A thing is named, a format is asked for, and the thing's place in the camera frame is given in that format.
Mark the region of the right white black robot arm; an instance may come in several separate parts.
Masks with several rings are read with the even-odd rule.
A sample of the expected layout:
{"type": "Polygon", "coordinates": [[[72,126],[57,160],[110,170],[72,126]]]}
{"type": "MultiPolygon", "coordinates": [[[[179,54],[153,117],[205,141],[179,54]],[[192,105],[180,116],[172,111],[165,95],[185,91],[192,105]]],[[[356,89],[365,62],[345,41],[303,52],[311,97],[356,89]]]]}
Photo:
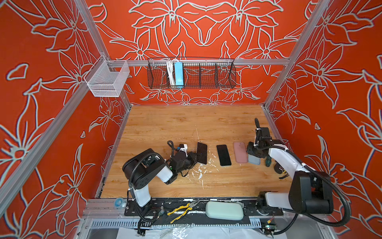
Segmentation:
{"type": "Polygon", "coordinates": [[[331,181],[326,172],[316,171],[302,162],[296,154],[278,139],[272,139],[267,127],[261,127],[255,119],[256,137],[247,147],[249,155],[256,158],[274,159],[291,177],[292,183],[287,193],[262,191],[257,197],[256,207],[262,214],[274,208],[305,215],[316,222],[330,226],[345,226],[351,219],[351,207],[345,195],[331,181]],[[344,213],[341,220],[328,222],[317,215],[329,215],[334,211],[333,194],[337,194],[344,213]]]}

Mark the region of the pink phone case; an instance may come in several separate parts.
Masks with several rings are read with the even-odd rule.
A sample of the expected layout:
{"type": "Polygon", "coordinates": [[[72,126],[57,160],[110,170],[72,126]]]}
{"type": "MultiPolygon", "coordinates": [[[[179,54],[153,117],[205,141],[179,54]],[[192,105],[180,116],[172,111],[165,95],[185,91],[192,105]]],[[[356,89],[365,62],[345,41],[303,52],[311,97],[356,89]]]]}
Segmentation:
{"type": "Polygon", "coordinates": [[[246,145],[244,142],[234,142],[233,143],[235,161],[237,163],[247,163],[248,162],[248,154],[246,150],[246,145]]]}

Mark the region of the clear phone case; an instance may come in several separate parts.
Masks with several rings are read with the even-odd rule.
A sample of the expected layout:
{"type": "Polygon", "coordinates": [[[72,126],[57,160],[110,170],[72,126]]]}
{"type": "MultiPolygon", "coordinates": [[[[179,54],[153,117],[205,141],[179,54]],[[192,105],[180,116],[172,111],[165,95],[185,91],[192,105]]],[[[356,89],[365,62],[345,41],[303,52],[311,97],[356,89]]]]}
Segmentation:
{"type": "Polygon", "coordinates": [[[258,158],[256,156],[253,156],[253,155],[248,155],[248,162],[250,164],[254,164],[254,165],[260,165],[261,164],[261,158],[258,158]]]}

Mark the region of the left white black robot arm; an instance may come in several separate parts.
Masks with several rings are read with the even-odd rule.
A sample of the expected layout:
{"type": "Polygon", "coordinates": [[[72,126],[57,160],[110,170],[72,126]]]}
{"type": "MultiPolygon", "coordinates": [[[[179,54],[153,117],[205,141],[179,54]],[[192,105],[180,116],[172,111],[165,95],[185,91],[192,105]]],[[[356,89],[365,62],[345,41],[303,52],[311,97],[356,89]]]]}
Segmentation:
{"type": "Polygon", "coordinates": [[[188,152],[186,144],[175,147],[169,140],[170,158],[164,159],[159,153],[149,148],[128,160],[122,167],[128,179],[128,190],[139,208],[144,208],[151,201],[148,184],[155,178],[169,185],[179,175],[185,177],[202,157],[201,153],[188,152]]]}

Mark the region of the black phone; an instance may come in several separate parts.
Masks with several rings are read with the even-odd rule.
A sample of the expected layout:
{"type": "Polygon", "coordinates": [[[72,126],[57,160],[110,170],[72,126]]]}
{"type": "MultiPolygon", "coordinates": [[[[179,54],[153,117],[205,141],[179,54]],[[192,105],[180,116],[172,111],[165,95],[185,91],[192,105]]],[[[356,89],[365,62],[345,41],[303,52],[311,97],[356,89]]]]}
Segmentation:
{"type": "Polygon", "coordinates": [[[217,145],[216,148],[217,148],[217,153],[218,153],[220,165],[221,166],[231,166],[232,163],[231,163],[231,159],[230,159],[227,145],[225,145],[225,144],[217,145]]]}
{"type": "Polygon", "coordinates": [[[197,162],[207,165],[208,160],[208,146],[204,143],[198,142],[197,144],[197,162]]]}

